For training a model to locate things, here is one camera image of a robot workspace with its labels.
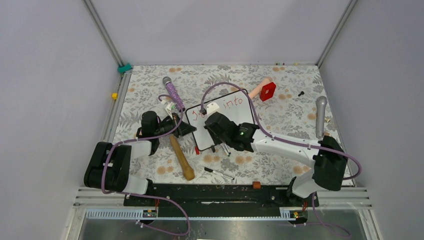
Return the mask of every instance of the wooden pestle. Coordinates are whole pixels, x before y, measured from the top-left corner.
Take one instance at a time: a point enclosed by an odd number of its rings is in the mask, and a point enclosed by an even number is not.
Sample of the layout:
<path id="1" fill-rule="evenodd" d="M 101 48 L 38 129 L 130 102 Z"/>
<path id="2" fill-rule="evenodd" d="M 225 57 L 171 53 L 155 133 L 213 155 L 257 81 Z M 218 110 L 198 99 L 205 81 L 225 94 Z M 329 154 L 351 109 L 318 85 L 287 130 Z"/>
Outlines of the wooden pestle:
<path id="1" fill-rule="evenodd" d="M 272 82 L 273 79 L 270 76 L 265 77 L 257 87 L 255 87 L 251 92 L 249 92 L 249 98 L 253 99 L 256 95 L 261 93 L 262 87 Z"/>
<path id="2" fill-rule="evenodd" d="M 181 165 L 182 174 L 184 175 L 185 179 L 187 179 L 188 181 L 193 180 L 195 178 L 195 171 L 187 162 L 186 156 L 184 156 L 184 153 L 181 150 L 177 138 L 174 135 L 170 134 L 169 141 L 171 142 L 176 158 L 178 159 L 178 162 Z"/>

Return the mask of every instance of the gray wall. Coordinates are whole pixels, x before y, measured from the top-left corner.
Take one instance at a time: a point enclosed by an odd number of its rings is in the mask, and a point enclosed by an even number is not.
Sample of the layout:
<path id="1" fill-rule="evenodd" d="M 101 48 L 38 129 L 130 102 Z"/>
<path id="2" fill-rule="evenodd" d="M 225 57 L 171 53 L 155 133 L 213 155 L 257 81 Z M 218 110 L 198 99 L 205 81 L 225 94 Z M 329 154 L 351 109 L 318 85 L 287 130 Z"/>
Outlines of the gray wall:
<path id="1" fill-rule="evenodd" d="M 57 240 L 117 66 L 80 0 L 2 0 L 0 33 L 0 238 Z"/>
<path id="2" fill-rule="evenodd" d="M 321 68 L 384 239 L 422 239 L 424 1 L 359 1 Z"/>
<path id="3" fill-rule="evenodd" d="M 93 0 L 131 64 L 318 61 L 349 0 Z"/>

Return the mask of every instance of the floral tablecloth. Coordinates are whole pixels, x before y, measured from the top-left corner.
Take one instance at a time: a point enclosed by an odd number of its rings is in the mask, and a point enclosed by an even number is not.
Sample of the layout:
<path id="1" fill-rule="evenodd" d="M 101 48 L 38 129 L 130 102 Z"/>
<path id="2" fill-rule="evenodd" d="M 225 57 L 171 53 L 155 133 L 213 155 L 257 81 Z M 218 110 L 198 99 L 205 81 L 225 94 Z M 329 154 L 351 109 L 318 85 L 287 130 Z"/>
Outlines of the floral tablecloth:
<path id="1" fill-rule="evenodd" d="M 114 143 L 135 138 L 141 126 L 141 116 L 146 111 L 155 111 L 162 119 L 166 117 L 164 105 L 158 95 L 168 94 L 162 78 L 172 79 L 186 108 L 198 105 L 203 92 L 219 82 L 230 82 L 251 91 L 265 77 L 276 84 L 273 98 L 262 102 L 259 96 L 253 104 L 260 121 L 266 129 L 303 139 L 316 139 L 315 100 L 325 96 L 320 72 L 316 66 L 269 66 L 269 65 L 147 65 L 134 66 L 124 99 Z M 235 87 L 217 86 L 207 99 L 213 99 L 236 91 Z M 324 124 L 326 134 L 339 140 L 336 123 L 327 106 Z M 193 184 L 251 184 L 260 181 L 263 185 L 286 185 L 295 176 L 300 176 L 309 167 L 291 160 L 266 153 L 231 151 L 228 157 L 220 146 L 213 153 L 210 149 L 196 155 L 193 135 L 180 137 L 178 142 L 194 169 L 195 178 L 187 181 L 171 147 L 168 137 L 160 140 L 160 146 L 152 156 L 131 161 L 130 174 L 153 180 L 155 183 Z M 204 171 L 208 167 L 235 177 L 235 180 Z"/>

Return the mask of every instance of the red cube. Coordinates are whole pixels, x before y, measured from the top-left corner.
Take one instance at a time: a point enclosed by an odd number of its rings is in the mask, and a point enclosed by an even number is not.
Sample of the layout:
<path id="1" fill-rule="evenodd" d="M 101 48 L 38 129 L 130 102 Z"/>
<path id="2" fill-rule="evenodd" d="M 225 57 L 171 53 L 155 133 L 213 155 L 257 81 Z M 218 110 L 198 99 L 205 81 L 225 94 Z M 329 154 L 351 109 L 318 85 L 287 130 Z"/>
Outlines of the red cube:
<path id="1" fill-rule="evenodd" d="M 263 101 L 268 100 L 273 97 L 274 92 L 276 91 L 277 85 L 274 82 L 270 82 L 267 85 L 262 87 L 260 91 L 259 98 Z"/>

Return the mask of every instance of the red handwriting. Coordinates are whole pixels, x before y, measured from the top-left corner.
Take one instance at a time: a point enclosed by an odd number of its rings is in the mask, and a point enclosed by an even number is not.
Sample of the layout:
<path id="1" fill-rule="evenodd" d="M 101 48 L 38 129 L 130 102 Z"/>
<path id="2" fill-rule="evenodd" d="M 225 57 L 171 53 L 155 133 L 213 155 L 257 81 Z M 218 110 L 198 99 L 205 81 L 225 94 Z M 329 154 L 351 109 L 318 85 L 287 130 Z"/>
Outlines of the red handwriting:
<path id="1" fill-rule="evenodd" d="M 227 100 L 225 100 L 225 99 L 223 99 L 222 100 L 223 101 L 223 106 L 224 106 L 224 108 L 225 109 L 231 109 L 231 107 L 234 107 L 234 106 L 238 106 L 238 105 L 240 105 L 240 104 L 242 104 L 242 102 L 243 102 L 243 99 L 240 99 L 240 98 L 237 98 L 236 96 L 234 97 L 234 100 L 230 100 L 230 101 L 227 101 Z M 194 119 L 193 119 L 193 121 L 197 121 L 198 120 L 198 117 L 200 116 L 202 119 L 204 119 L 205 117 L 206 117 L 206 115 L 203 115 L 201 112 L 200 112 L 200 110 L 193 110 L 192 112 L 191 112 L 191 115 L 193 115 L 193 117 L 195 117 Z"/>

